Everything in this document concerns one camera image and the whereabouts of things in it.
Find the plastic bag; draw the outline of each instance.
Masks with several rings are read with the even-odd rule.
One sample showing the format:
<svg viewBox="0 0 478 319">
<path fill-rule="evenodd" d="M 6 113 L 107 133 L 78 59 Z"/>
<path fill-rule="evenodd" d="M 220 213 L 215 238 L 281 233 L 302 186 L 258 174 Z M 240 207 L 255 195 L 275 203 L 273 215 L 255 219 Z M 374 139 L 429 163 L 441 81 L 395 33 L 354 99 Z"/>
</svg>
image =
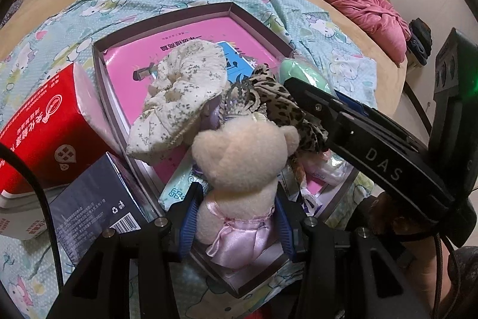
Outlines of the plastic bag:
<svg viewBox="0 0 478 319">
<path fill-rule="evenodd" d="M 348 163 L 333 152 L 302 152 L 298 159 L 307 173 L 331 185 L 339 184 L 347 174 Z"/>
<path fill-rule="evenodd" d="M 203 186 L 204 194 L 209 191 L 209 184 L 198 172 L 194 171 L 193 165 L 194 160 L 191 149 L 189 149 L 171 179 L 169 179 L 168 183 L 164 186 L 164 190 L 158 199 L 159 205 L 165 211 L 168 211 L 172 204 L 184 200 L 193 182 L 198 182 Z"/>
<path fill-rule="evenodd" d="M 284 59 L 282 61 L 279 68 L 279 83 L 284 84 L 284 82 L 291 77 L 296 77 L 309 83 L 311 86 L 337 97 L 334 88 L 331 87 L 331 84 L 320 73 L 319 69 L 315 65 L 308 63 L 305 59 L 294 58 Z"/>
</svg>

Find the person's arm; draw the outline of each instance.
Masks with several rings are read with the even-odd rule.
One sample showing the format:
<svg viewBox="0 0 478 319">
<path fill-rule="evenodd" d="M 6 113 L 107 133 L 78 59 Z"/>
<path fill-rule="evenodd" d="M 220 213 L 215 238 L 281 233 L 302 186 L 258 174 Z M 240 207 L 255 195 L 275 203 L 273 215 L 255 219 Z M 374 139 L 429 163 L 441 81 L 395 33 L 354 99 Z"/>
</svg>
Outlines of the person's arm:
<svg viewBox="0 0 478 319">
<path fill-rule="evenodd" d="M 396 234 L 414 234 L 427 231 L 429 226 L 416 223 L 396 204 L 390 195 L 381 193 L 370 209 L 370 227 L 376 234 L 383 234 L 392 228 Z M 416 290 L 426 306 L 433 309 L 436 288 L 436 248 L 433 237 L 414 242 L 402 243 L 415 257 L 405 271 L 408 282 Z M 453 286 L 448 277 L 449 253 L 441 242 L 443 252 L 443 281 L 440 300 L 440 314 L 443 315 L 453 299 Z"/>
</svg>

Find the blue gripper pad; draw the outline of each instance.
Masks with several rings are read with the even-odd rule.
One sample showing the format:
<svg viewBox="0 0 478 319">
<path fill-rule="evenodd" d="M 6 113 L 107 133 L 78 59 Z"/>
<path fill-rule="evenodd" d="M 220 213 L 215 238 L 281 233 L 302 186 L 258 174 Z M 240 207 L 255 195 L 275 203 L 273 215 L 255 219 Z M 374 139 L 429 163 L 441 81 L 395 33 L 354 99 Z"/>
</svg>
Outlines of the blue gripper pad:
<svg viewBox="0 0 478 319">
<path fill-rule="evenodd" d="M 345 103 L 347 106 L 349 106 L 352 110 L 357 111 L 359 114 L 362 114 L 366 117 L 369 116 L 367 111 L 364 109 L 364 106 L 360 103 L 357 102 L 356 100 L 349 98 L 347 95 L 335 90 L 335 93 L 337 94 L 338 99 L 342 102 Z"/>
<path fill-rule="evenodd" d="M 169 207 L 166 214 L 171 222 L 167 249 L 169 261 L 180 262 L 190 252 L 196 235 L 197 211 L 202 201 L 203 187 L 194 182 L 184 200 Z"/>
<path fill-rule="evenodd" d="M 281 240 L 282 249 L 292 262 L 303 261 L 307 252 L 307 243 L 304 241 L 301 227 L 301 220 L 306 217 L 300 204 L 291 202 L 282 185 L 278 184 L 274 211 L 275 228 Z"/>
</svg>

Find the dark blue box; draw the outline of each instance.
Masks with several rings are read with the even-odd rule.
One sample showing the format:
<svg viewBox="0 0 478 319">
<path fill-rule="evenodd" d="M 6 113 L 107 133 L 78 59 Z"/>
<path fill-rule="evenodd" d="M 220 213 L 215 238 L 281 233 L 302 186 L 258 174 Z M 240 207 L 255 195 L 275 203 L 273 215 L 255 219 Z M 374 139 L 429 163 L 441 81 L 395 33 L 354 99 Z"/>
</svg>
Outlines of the dark blue box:
<svg viewBox="0 0 478 319">
<path fill-rule="evenodd" d="M 58 242 L 77 265 L 101 232 L 138 230 L 157 218 L 120 160 L 106 153 L 50 204 Z"/>
</svg>

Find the mint green cloth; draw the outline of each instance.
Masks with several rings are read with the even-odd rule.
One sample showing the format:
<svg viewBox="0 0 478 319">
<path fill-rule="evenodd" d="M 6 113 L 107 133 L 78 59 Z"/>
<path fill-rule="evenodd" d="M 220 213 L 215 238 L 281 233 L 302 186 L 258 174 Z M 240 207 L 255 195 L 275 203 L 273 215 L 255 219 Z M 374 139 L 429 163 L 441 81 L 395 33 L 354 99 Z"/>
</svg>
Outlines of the mint green cloth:
<svg viewBox="0 0 478 319">
<path fill-rule="evenodd" d="M 315 65 L 308 64 L 305 61 L 285 59 L 282 61 L 279 69 L 279 82 L 284 84 L 284 82 L 291 77 L 300 79 L 315 88 L 319 88 L 322 91 L 337 97 L 335 91 L 331 88 L 330 83 L 324 76 L 322 76 Z"/>
</svg>

